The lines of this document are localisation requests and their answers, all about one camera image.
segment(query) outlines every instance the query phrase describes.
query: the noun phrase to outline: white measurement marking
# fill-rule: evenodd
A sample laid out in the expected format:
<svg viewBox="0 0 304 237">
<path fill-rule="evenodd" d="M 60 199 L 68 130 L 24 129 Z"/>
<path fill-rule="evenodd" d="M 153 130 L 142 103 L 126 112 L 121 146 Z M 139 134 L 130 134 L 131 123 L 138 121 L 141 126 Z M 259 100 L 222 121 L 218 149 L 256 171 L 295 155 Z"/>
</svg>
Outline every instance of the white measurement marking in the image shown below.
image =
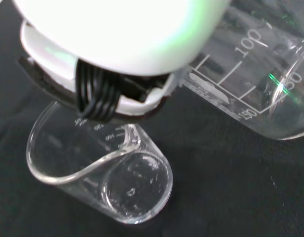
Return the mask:
<svg viewBox="0 0 304 237">
<path fill-rule="evenodd" d="M 234 72 L 236 69 L 238 69 L 239 66 L 241 66 L 243 62 L 240 61 L 219 83 L 218 85 L 220 85 L 221 83 L 223 83 L 226 79 L 228 79 Z"/>
<path fill-rule="evenodd" d="M 210 58 L 210 55 L 207 55 L 196 67 L 196 70 L 198 70 L 207 60 Z"/>
<path fill-rule="evenodd" d="M 123 136 L 123 135 L 125 135 L 125 133 L 117 134 L 116 137 L 121 137 L 121 136 Z"/>
<path fill-rule="evenodd" d="M 267 110 L 269 110 L 271 107 L 275 106 L 279 101 L 285 99 L 287 96 L 287 94 L 284 94 L 283 96 L 280 97 L 280 99 L 276 100 L 272 105 L 268 106 L 266 109 L 260 111 L 260 114 L 266 112 Z"/>
<path fill-rule="evenodd" d="M 247 107 L 251 108 L 252 110 L 254 110 L 256 113 L 259 113 L 260 112 L 255 109 L 254 107 L 250 106 L 248 103 L 244 102 L 243 100 L 241 100 L 240 98 L 238 98 L 237 96 L 233 95 L 231 92 L 229 92 L 228 90 L 224 89 L 222 86 L 220 86 L 219 84 L 217 84 L 216 82 L 214 82 L 213 80 L 211 80 L 209 77 L 205 76 L 204 74 L 202 74 L 201 72 L 199 71 L 196 71 L 198 74 L 202 75 L 204 78 L 206 78 L 208 81 L 212 82 L 213 84 L 215 84 L 216 86 L 218 86 L 221 90 L 225 91 L 226 93 L 228 93 L 229 95 L 233 96 L 235 99 L 241 101 L 244 105 L 246 105 Z"/>
<path fill-rule="evenodd" d="M 253 90 L 255 90 L 256 86 L 254 86 L 252 89 L 250 89 L 248 92 L 246 92 L 244 95 L 242 95 L 239 99 L 244 98 L 245 96 L 247 96 L 249 93 L 251 93 Z"/>
</svg>

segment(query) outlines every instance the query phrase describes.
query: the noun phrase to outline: black tabletop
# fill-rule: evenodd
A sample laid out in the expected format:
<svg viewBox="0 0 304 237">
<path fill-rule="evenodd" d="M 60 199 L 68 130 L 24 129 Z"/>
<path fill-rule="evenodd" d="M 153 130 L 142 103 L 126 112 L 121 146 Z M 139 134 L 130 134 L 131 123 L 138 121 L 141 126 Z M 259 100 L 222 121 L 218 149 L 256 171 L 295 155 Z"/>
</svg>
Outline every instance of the black tabletop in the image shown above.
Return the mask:
<svg viewBox="0 0 304 237">
<path fill-rule="evenodd" d="M 120 224 L 35 180 L 30 130 L 50 98 L 17 66 L 21 18 L 0 5 L 0 237 L 304 237 L 304 138 L 266 139 L 186 88 L 142 123 L 171 163 L 165 209 Z"/>
</svg>

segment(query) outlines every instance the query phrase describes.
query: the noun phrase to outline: empty beaker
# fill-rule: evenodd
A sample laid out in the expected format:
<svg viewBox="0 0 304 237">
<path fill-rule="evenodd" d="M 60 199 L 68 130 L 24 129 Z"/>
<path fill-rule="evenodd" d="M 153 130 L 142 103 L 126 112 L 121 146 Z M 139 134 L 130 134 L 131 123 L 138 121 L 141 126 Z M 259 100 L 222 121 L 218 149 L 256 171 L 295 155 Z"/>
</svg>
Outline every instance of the empty beaker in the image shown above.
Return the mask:
<svg viewBox="0 0 304 237">
<path fill-rule="evenodd" d="M 185 86 L 257 133 L 304 136 L 304 0 L 233 0 Z"/>
<path fill-rule="evenodd" d="M 27 162 L 41 182 L 126 224 L 158 214 L 173 185 L 167 159 L 139 125 L 101 125 L 57 102 L 35 123 Z"/>
</svg>

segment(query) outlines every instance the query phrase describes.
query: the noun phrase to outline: printed number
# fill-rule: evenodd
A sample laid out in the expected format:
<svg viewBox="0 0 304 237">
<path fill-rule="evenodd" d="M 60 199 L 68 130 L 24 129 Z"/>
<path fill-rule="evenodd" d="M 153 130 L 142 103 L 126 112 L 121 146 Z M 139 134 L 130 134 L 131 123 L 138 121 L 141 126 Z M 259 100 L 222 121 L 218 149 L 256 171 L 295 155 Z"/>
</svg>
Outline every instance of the printed number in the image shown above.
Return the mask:
<svg viewBox="0 0 304 237">
<path fill-rule="evenodd" d="M 110 140 L 112 140 L 113 138 L 114 138 L 114 134 L 111 134 L 111 135 L 106 136 L 105 140 L 106 140 L 106 141 L 110 141 Z"/>
<path fill-rule="evenodd" d="M 104 127 L 104 126 L 101 125 L 101 124 L 98 124 L 98 125 L 96 125 L 96 126 L 94 127 L 94 130 L 95 130 L 95 131 L 98 131 L 98 130 L 101 129 L 102 127 Z"/>
<path fill-rule="evenodd" d="M 249 119 L 252 119 L 253 117 L 256 117 L 257 116 L 257 113 L 253 110 L 246 110 L 246 111 L 243 111 L 242 113 L 239 114 L 241 117 L 245 118 L 245 120 L 249 120 Z"/>
<path fill-rule="evenodd" d="M 249 51 L 255 47 L 255 43 L 261 43 L 262 35 L 257 30 L 249 30 L 247 32 L 247 37 L 241 39 L 241 45 L 243 48 L 248 51 L 244 51 L 243 49 L 236 47 L 235 51 L 243 54 L 243 58 L 245 58 Z"/>
<path fill-rule="evenodd" d="M 293 90 L 295 88 L 296 84 L 302 82 L 302 80 L 303 80 L 303 78 L 299 73 L 295 73 L 295 72 L 291 73 L 285 87 L 288 90 Z"/>
</svg>

